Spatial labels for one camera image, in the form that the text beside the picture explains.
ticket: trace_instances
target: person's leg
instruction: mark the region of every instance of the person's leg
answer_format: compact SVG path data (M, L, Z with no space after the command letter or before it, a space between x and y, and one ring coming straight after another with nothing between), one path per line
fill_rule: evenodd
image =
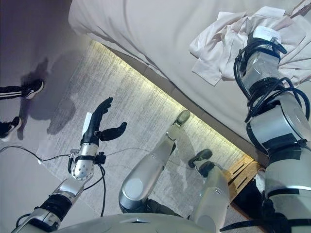
M21 118L15 117L12 122L0 122L0 139L7 142L11 139L13 132L21 127Z
M21 97L23 88L21 86L0 87L0 100Z
M43 87L44 83L40 79L37 79L32 83L23 86L0 87L0 100L13 99L17 97L32 99L43 89Z

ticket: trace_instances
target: black sneaker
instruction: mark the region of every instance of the black sneaker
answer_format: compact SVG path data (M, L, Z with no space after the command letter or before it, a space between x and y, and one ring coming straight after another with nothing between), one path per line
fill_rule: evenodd
M21 118L15 117L12 122L4 123L8 126L8 131L0 135L0 139L3 142L10 141L13 132L17 131L21 127Z
M43 89L44 83L42 80L37 79L29 85L24 85L23 87L25 87L26 90L23 91L22 97L30 100Z

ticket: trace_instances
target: white bedsheet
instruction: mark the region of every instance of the white bedsheet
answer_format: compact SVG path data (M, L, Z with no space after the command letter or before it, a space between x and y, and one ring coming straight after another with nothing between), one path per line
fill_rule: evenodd
M249 13L262 6L290 14L300 0L73 0L69 23L108 47L133 56L173 81L195 103L248 139L246 98L234 81L214 87L194 74L191 41L217 19L219 11ZM310 98L311 84L299 87Z
M220 12L217 20L189 46L189 51L198 58L192 71L213 86L221 78L235 80L233 64L239 50L247 45L248 35L263 26L279 33L278 42L287 51L280 53L279 72L294 85L300 85L311 77L311 24L301 15L292 19L284 16L284 12L268 6L247 16L244 12Z

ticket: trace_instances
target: white stripe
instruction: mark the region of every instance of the white stripe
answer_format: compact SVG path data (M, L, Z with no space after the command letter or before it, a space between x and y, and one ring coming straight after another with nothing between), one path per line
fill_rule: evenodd
M302 185L288 185L288 186L286 186L286 188L294 188L294 189L302 189L302 190L311 191L311 187L302 186Z
M12 94L21 94L21 91L0 93L0 96L2 96L2 95L12 95Z
M1 95L0 97L5 98L5 97L12 97L12 96L21 96L21 93L20 94L14 94L14 95Z

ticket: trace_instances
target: white shoe sole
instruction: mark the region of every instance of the white shoe sole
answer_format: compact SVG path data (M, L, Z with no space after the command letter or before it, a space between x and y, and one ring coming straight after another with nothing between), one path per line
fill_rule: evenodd
M33 97L35 97L35 95L36 95L37 93L39 93L40 91L42 91L43 87L44 87L44 83L42 82L40 88L39 88L38 90L34 91L33 93L30 93L30 94L26 97L26 99L31 100Z
M16 127L14 127L14 128L11 128L11 129L9 130L8 135L7 135L5 138L1 138L1 140L2 140L3 142L8 142L8 141L10 141L11 138L12 138L13 133L14 133L15 131L17 131L17 130L21 127L21 124L22 124L21 118L19 118L19 123L18 123L18 125L17 125Z

